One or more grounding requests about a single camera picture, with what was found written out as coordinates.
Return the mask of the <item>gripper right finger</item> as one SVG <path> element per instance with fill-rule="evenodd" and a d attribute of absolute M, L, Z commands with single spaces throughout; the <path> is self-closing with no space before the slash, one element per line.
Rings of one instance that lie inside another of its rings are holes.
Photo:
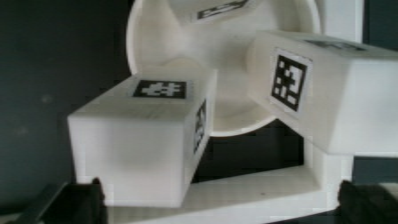
<path fill-rule="evenodd" d="M 342 181 L 337 202 L 342 224 L 398 224 L 398 183 L 355 185 Z"/>

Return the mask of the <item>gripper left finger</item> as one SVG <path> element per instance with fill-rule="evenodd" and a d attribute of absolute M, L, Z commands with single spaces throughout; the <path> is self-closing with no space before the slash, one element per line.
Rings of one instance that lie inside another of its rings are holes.
<path fill-rule="evenodd" d="M 108 224 L 99 179 L 47 185 L 13 224 Z"/>

